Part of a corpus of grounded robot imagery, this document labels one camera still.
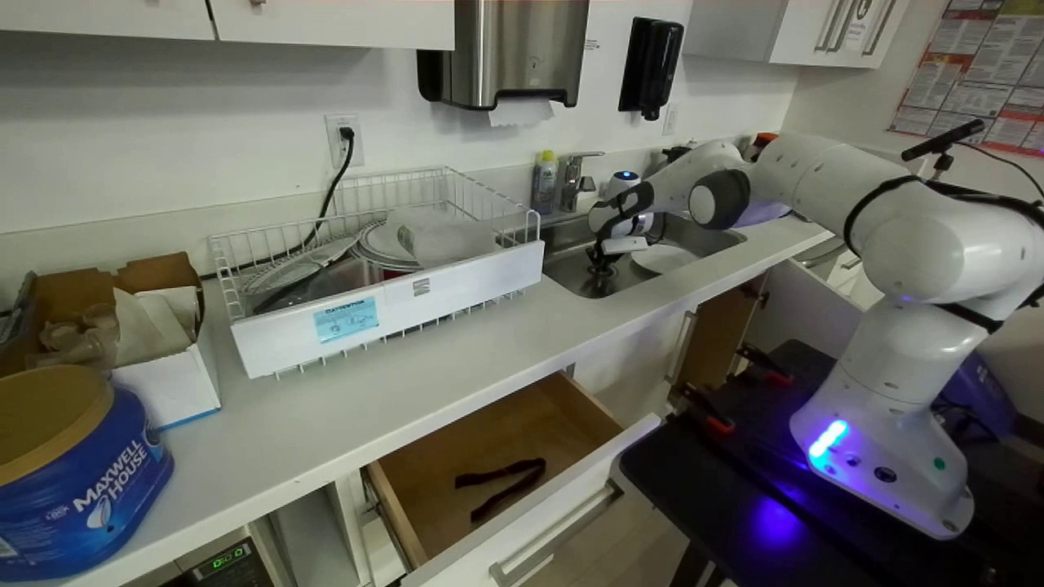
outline drawer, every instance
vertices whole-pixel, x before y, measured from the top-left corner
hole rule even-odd
[[[642,418],[622,430],[565,377],[551,377],[372,464],[370,482],[412,569],[404,587],[522,583],[565,539],[616,504],[614,460],[656,423],[658,418]],[[460,473],[538,457],[546,477],[534,491],[485,522],[471,522],[519,477],[457,491]]]

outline power cord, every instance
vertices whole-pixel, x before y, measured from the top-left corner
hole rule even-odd
[[[996,161],[996,165],[1006,165],[1006,168],[1019,170],[1028,184],[1036,184],[1036,190],[1039,190],[1039,207],[1044,207],[1044,185],[1036,181],[1036,173],[1028,173],[1025,168],[1019,168],[1019,165],[1007,161],[1007,157],[1000,157],[1000,155],[982,150],[978,145],[964,145],[964,147],[965,147],[965,150],[977,150],[977,155],[982,155],[982,157],[988,157],[988,161]]]
[[[282,250],[282,255],[270,255],[270,259],[256,259],[256,260],[235,264],[235,269],[230,269],[230,271],[246,271],[246,269],[270,264],[274,259],[291,259],[291,255],[297,255],[301,248],[308,248],[308,244],[317,241],[317,236],[320,236],[320,228],[322,228],[322,222],[327,222],[327,217],[330,217],[336,185],[341,185],[341,181],[350,173],[353,157],[357,157],[357,132],[353,132],[353,128],[342,128],[341,136],[350,145],[350,150],[347,150],[347,161],[341,165],[341,170],[333,173],[333,181],[330,181],[330,185],[327,185],[327,197],[322,197],[322,207],[320,207],[320,217],[317,217],[315,228],[311,228],[294,248],[289,248],[289,250]]]

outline paper towel dispenser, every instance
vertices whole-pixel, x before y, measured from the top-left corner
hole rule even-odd
[[[501,98],[579,104],[591,0],[457,0],[454,54],[417,54],[427,103],[492,111]]]

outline black table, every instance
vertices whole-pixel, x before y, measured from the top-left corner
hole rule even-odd
[[[714,433],[680,415],[619,457],[619,473],[689,539],[681,572],[703,551],[741,587],[762,583],[1028,583],[1044,587],[1041,464],[1001,445],[973,447],[977,522],[932,543],[805,471],[786,433],[790,415],[819,390],[833,359],[786,343],[774,361],[790,390],[754,371],[714,395],[737,420]]]

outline cardboard box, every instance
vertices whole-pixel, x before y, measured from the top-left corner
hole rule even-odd
[[[213,365],[208,332],[203,328],[206,305],[201,277],[186,255],[130,260],[119,273],[69,271],[28,280],[24,328],[10,345],[0,349],[0,377],[33,370],[40,349],[40,329],[46,322],[114,317],[114,289],[127,295],[196,289],[201,319],[196,340],[171,355],[112,370],[112,380],[145,403],[155,430],[178,429],[206,418],[221,408]]]

